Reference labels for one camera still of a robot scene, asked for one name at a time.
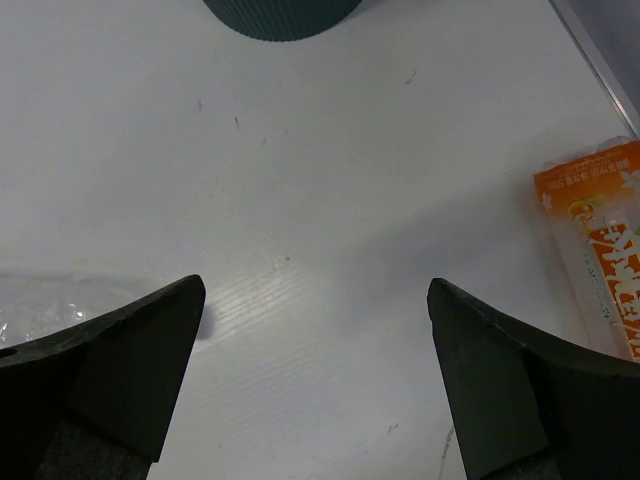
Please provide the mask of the clear crushed plastic bottle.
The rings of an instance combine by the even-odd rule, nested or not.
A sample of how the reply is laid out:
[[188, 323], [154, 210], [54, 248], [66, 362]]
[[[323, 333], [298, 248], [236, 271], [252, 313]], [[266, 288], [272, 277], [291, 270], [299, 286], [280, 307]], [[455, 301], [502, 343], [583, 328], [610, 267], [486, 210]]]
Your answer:
[[87, 273], [1, 272], [1, 347], [32, 341], [127, 305], [148, 288]]

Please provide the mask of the orange label tea bottle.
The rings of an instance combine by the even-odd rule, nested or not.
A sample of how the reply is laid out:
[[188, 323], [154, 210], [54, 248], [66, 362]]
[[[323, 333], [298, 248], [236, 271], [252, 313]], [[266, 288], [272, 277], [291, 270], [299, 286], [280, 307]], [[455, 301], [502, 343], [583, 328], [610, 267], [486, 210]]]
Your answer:
[[592, 349], [639, 360], [639, 143], [615, 137], [534, 177]]

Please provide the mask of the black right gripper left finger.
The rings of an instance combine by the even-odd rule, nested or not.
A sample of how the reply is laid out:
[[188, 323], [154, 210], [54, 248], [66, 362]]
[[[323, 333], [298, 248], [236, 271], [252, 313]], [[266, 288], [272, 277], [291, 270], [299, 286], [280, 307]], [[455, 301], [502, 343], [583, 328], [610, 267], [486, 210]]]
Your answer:
[[197, 274], [1, 351], [4, 479], [144, 479], [197, 337]]

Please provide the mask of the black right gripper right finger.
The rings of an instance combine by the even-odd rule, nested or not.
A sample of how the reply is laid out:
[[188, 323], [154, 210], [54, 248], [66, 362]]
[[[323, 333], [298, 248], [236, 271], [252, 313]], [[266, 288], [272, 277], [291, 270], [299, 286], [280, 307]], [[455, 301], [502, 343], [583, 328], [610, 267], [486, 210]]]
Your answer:
[[638, 478], [638, 364], [530, 326], [442, 278], [426, 303], [467, 478]]

